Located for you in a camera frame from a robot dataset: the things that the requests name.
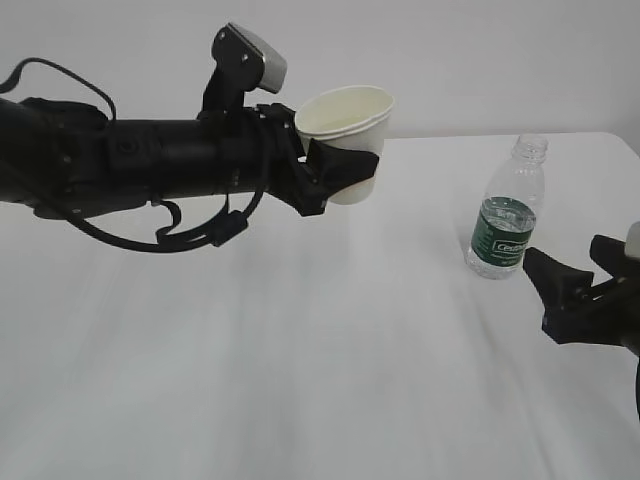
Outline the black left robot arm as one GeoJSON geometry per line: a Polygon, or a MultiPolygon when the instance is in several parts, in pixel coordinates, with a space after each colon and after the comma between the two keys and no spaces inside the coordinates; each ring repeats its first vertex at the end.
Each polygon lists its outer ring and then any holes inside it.
{"type": "Polygon", "coordinates": [[[371,179],[375,153],[303,146],[281,104],[195,120],[110,121],[88,104],[1,104],[1,157],[85,218],[160,199],[263,191],[303,216],[371,179]]]}

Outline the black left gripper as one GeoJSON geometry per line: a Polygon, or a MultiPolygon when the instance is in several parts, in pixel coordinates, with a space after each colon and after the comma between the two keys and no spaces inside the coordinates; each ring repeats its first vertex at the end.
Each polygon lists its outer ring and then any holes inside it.
{"type": "Polygon", "coordinates": [[[244,107],[225,124],[219,162],[231,174],[223,191],[253,194],[243,210],[246,216],[253,214],[265,195],[303,217],[322,215],[328,193],[367,181],[377,170],[377,154],[341,149],[316,139],[310,141],[306,166],[300,160],[304,151],[293,120],[293,110],[273,103],[244,107]]]}

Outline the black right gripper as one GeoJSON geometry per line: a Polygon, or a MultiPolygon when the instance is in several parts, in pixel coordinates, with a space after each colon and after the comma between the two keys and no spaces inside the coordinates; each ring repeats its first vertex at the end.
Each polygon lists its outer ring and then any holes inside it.
{"type": "Polygon", "coordinates": [[[597,234],[590,258],[611,278],[595,284],[594,273],[526,250],[523,269],[543,305],[542,330],[557,344],[624,347],[639,353],[639,268],[629,266],[625,243],[597,234]]]}

